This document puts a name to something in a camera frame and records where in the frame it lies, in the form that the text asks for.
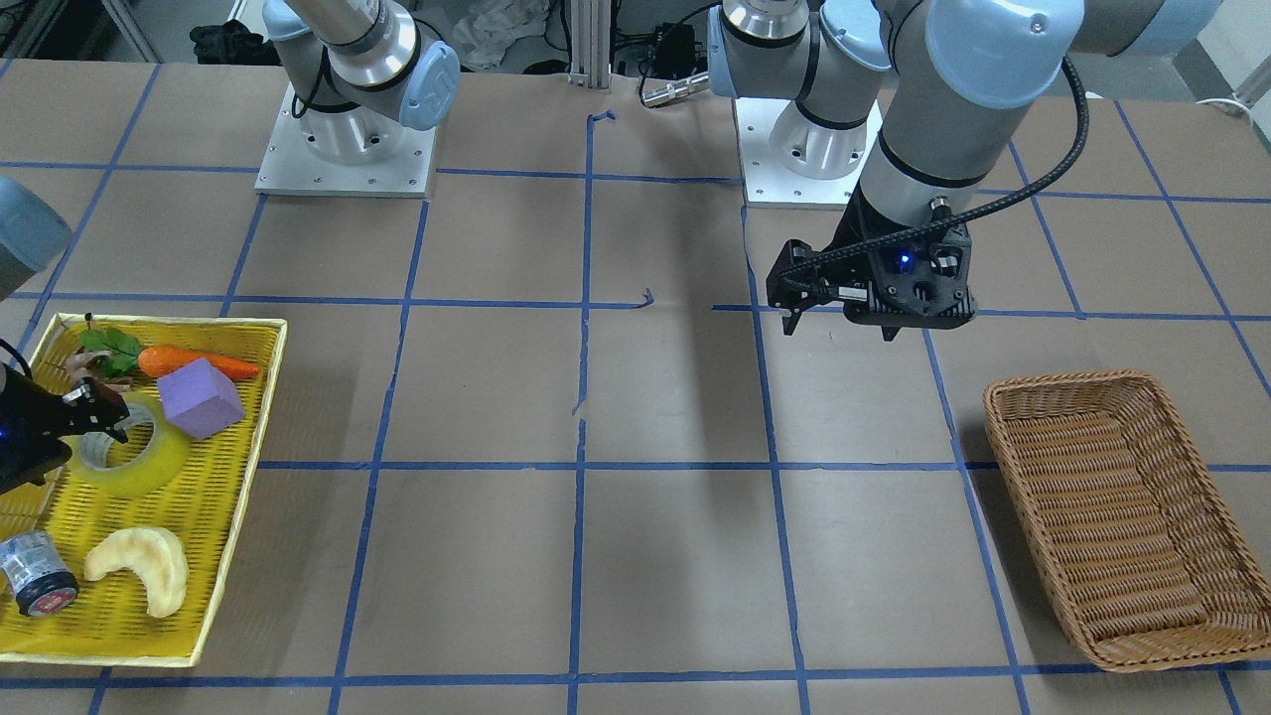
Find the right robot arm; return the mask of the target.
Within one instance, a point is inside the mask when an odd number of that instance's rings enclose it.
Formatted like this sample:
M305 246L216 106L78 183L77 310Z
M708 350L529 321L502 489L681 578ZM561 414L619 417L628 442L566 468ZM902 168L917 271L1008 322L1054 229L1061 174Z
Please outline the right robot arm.
M458 53L395 1L267 1L266 36L289 72L262 157L263 196L407 198L426 196L436 128L461 76ZM99 349L69 392L36 384L25 358L3 366L3 490L43 485L71 457L69 436L125 442L132 410L114 394Z

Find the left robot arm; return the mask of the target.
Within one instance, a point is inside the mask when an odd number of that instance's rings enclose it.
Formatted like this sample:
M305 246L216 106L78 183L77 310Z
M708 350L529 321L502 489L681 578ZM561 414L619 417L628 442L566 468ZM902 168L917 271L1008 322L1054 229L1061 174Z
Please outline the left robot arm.
M1216 1L722 1L708 72L721 97L782 99L802 128L858 137L886 75L899 88L830 243L791 239L766 302L791 335L839 304L850 323L953 330L976 316L969 225L1038 194L1077 163L1091 116L1071 55L1172 55ZM1035 182L974 207L1035 102L1065 77L1070 149Z

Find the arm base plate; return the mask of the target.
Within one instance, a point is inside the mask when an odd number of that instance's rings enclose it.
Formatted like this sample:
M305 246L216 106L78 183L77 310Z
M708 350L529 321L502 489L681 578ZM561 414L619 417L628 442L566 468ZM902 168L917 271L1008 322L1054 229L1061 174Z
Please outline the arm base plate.
M254 190L289 198L427 199L437 131L418 131L358 107L292 112L289 85L266 144Z
M816 124L794 102L774 98L738 98L733 116L750 208L845 208L882 123L877 102L846 130Z

